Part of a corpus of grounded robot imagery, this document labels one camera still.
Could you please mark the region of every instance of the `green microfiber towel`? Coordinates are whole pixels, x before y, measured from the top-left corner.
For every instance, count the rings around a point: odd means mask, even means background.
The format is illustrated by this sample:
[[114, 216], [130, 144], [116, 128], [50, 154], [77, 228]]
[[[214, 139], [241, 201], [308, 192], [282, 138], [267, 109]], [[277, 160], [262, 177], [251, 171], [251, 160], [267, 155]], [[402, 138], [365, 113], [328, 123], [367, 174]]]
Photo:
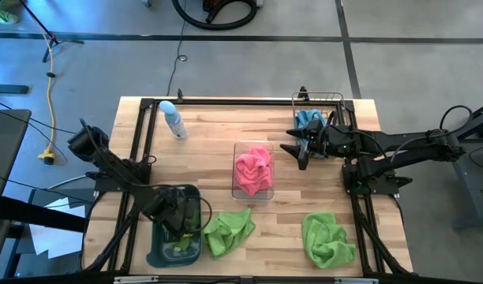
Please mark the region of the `green microfiber towel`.
[[241, 212], [220, 212], [204, 228], [204, 239], [213, 259], [225, 256], [237, 248], [256, 228], [250, 219], [252, 209]]
[[319, 268], [338, 267], [354, 261], [355, 245], [346, 243], [346, 231], [332, 213], [312, 213], [303, 218], [303, 247]]

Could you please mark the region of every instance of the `gray floor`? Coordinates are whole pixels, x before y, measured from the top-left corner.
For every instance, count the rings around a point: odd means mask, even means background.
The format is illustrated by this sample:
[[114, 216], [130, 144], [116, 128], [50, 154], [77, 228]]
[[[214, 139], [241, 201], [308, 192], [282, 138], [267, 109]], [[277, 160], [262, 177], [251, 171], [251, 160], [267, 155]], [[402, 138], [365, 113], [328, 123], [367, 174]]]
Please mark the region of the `gray floor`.
[[[182, 21], [170, 1], [33, 1], [35, 13], [52, 30], [66, 33], [177, 35]], [[186, 35], [339, 36], [333, 0], [265, 0], [253, 23], [232, 32], [187, 27]], [[483, 37], [483, 0], [346, 0], [351, 36]], [[188, 11], [200, 16], [200, 3]], [[25, 13], [17, 26], [1, 31], [37, 32]], [[227, 21], [245, 11], [233, 4], [219, 15]], [[163, 95], [177, 42], [87, 41], [62, 44], [54, 52], [58, 79], [53, 100], [58, 126], [80, 128], [78, 118], [110, 133], [121, 95]], [[48, 122], [45, 99], [48, 64], [41, 63], [45, 43], [0, 39], [0, 84], [26, 84], [28, 95], [0, 95], [0, 101], [32, 110]], [[483, 45], [353, 44], [355, 67], [366, 99], [375, 99], [382, 129], [412, 132], [436, 128], [442, 113], [462, 103], [483, 105]], [[341, 43], [184, 42], [171, 94], [288, 96], [300, 86], [342, 92], [352, 97]], [[449, 128], [466, 114], [453, 113]], [[68, 134], [57, 145], [69, 162], [45, 166], [36, 156], [47, 142], [28, 130], [11, 178], [49, 186], [92, 170], [66, 149]], [[410, 256], [417, 273], [483, 281], [483, 228], [455, 232], [451, 223], [467, 208], [452, 165], [427, 162], [400, 170], [414, 178], [402, 191]], [[26, 200], [28, 190], [7, 185], [6, 195]]]

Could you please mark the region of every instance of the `bottle cap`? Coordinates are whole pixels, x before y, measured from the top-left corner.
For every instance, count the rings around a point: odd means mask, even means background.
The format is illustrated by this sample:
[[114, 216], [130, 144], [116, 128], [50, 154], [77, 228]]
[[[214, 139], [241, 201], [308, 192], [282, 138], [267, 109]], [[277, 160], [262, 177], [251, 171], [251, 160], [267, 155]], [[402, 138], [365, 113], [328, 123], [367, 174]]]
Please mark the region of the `bottle cap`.
[[173, 103], [170, 103], [168, 101], [162, 101], [159, 103], [159, 108], [165, 113], [165, 114], [176, 114], [177, 113], [177, 108]]

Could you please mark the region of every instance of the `water bottle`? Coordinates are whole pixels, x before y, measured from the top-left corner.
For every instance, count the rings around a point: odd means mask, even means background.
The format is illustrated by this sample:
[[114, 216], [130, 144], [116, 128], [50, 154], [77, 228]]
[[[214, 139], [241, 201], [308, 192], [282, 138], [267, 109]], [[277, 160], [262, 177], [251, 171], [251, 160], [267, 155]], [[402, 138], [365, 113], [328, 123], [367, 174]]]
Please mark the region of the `water bottle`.
[[166, 123], [170, 126], [173, 135], [179, 140], [187, 138], [184, 121], [182, 120], [182, 116], [177, 112], [175, 105], [168, 101], [162, 101], [159, 103], [159, 108], [163, 111]]

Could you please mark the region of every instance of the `pink towel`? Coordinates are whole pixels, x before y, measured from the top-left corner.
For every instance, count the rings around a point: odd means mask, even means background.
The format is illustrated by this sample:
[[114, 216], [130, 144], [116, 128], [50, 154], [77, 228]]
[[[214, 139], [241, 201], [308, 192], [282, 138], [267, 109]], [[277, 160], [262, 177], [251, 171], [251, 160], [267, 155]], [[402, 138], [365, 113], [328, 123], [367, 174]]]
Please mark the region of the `pink towel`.
[[271, 156], [264, 148], [252, 148], [249, 154], [240, 155], [236, 160], [234, 177], [241, 190], [253, 196], [259, 190], [272, 186]]

